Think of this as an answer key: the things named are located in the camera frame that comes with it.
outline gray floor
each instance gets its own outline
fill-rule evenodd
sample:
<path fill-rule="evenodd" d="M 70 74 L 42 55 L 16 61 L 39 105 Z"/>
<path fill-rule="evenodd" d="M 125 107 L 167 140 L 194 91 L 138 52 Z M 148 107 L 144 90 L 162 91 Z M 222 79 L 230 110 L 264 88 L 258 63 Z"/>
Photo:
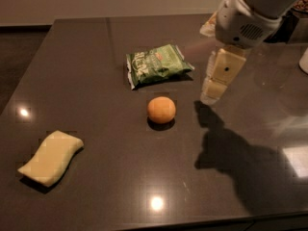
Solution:
<path fill-rule="evenodd" d="M 0 115 L 47 32 L 0 33 Z"/>

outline sponge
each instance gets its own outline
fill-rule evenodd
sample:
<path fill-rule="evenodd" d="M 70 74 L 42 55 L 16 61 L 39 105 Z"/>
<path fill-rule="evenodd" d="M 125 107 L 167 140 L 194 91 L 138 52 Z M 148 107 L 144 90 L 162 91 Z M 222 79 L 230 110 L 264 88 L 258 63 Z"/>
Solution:
<path fill-rule="evenodd" d="M 50 187 L 60 180 L 75 152 L 84 143 L 61 131 L 50 134 L 39 146 L 34 157 L 18 172 Z"/>

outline ball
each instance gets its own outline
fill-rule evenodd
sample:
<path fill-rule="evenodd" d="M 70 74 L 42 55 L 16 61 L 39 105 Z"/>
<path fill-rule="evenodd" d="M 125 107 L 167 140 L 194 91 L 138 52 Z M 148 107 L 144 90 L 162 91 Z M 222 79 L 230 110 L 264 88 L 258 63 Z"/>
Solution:
<path fill-rule="evenodd" d="M 165 96 L 152 99 L 147 105 L 147 115 L 149 119 L 158 124 L 165 124 L 175 117 L 174 102 Z"/>

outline chip bag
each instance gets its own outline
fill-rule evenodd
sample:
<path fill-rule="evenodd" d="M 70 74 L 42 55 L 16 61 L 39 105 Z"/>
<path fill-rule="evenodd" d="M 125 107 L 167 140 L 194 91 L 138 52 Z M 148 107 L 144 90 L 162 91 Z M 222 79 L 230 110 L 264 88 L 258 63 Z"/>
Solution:
<path fill-rule="evenodd" d="M 176 45 L 165 45 L 149 51 L 127 54 L 128 80 L 132 90 L 141 84 L 151 84 L 184 74 L 194 67 L 184 62 Z"/>

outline tabletop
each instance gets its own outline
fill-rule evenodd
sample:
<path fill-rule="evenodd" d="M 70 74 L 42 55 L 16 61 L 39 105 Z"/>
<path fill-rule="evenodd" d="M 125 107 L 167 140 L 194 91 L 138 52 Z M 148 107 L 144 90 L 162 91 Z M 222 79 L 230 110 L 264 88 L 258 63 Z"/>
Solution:
<path fill-rule="evenodd" d="M 213 107 L 198 100 L 208 15 L 56 20 L 0 116 L 0 223 L 7 230 L 111 230 L 308 210 L 307 178 L 286 148 L 308 150 L 303 47 L 262 44 Z M 125 54 L 175 44 L 195 70 L 131 90 Z M 146 106 L 167 96 L 174 123 Z M 25 108 L 29 117 L 19 115 Z M 59 184 L 17 173 L 51 132 L 84 142 Z M 161 203 L 155 209 L 153 199 Z"/>

